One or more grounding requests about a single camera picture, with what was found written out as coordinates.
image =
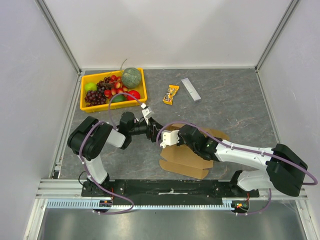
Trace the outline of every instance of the snack wrapper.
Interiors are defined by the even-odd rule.
[[[179,89],[179,86],[169,85],[168,91],[166,91],[166,95],[164,96],[162,101],[165,104],[172,105],[173,100],[174,100],[174,95],[176,95],[178,89]]]

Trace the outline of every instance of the plastic crate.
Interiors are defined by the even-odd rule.
[[[145,103],[147,101],[147,89],[146,89],[144,70],[142,68],[137,68],[137,69],[141,73],[142,80],[139,86],[133,89],[129,89],[129,91],[130,90],[138,91],[140,94],[139,101],[142,103]],[[109,100],[107,101],[106,104],[103,104],[103,105],[86,106],[88,103],[85,101],[85,96],[86,96],[85,85],[87,83],[97,84],[99,81],[102,81],[105,77],[110,77],[112,75],[116,75],[117,77],[119,77],[119,76],[122,76],[122,73],[123,73],[123,70],[83,76],[81,79],[80,109],[82,111],[85,111],[86,113],[94,113],[94,112],[108,110]],[[111,103],[110,109],[120,109],[120,108],[126,108],[126,107],[138,106],[138,105],[139,103],[136,100],[121,101],[121,102]]]

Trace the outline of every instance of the cardboard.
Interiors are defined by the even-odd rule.
[[[173,124],[168,127],[167,130],[177,130],[182,126],[183,124],[180,123]],[[210,128],[203,129],[214,137],[229,140],[228,135],[226,135],[222,131]],[[165,159],[159,160],[159,165],[162,169],[196,179],[204,179],[209,173],[208,169],[213,168],[214,166],[213,160],[207,161],[202,159],[186,145],[167,146],[162,150],[160,156]]]

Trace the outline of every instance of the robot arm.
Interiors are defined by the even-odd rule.
[[[124,112],[121,116],[118,131],[107,123],[96,128],[86,142],[82,155],[90,174],[99,184],[109,180],[109,175],[103,167],[100,152],[105,143],[117,148],[125,149],[131,142],[132,136],[146,134],[146,137],[155,142],[157,134],[163,127],[152,119],[151,111],[143,113],[144,119],[139,121],[132,112]],[[79,155],[80,146],[88,131],[97,119],[88,116],[86,120],[70,135],[67,145]],[[205,160],[217,162],[233,162],[256,168],[254,171],[236,171],[230,181],[231,191],[238,195],[254,189],[276,188],[289,196],[297,197],[300,193],[305,174],[295,167],[261,153],[269,153],[283,157],[304,169],[308,166],[287,146],[277,144],[275,148],[258,148],[235,144],[219,139],[223,144],[204,136],[196,127],[184,125],[179,130],[163,131],[160,146],[165,148],[172,145],[187,145],[195,154]],[[246,148],[258,153],[241,151],[225,146]]]

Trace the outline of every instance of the gray table surface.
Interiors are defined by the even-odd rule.
[[[86,75],[95,72],[86,71]],[[187,121],[200,127],[225,132],[230,141],[254,147],[273,147],[276,138],[266,104],[254,69],[153,69],[144,70],[147,104],[155,112],[154,119],[164,125],[173,121]],[[201,96],[194,103],[184,90],[181,79],[189,78]],[[180,90],[173,105],[162,99],[169,85]],[[116,123],[121,114],[130,111],[140,118],[140,107],[112,110]],[[87,117],[109,121],[107,111],[85,113],[79,102],[74,113],[71,132]],[[113,179],[190,179],[190,177],[163,170],[159,166],[161,149],[145,135],[134,136],[126,150],[105,145],[101,158],[103,166]],[[251,168],[237,163],[215,162],[206,179],[229,180],[236,170]],[[62,160],[60,178],[76,179],[84,170],[78,157],[67,147]]]

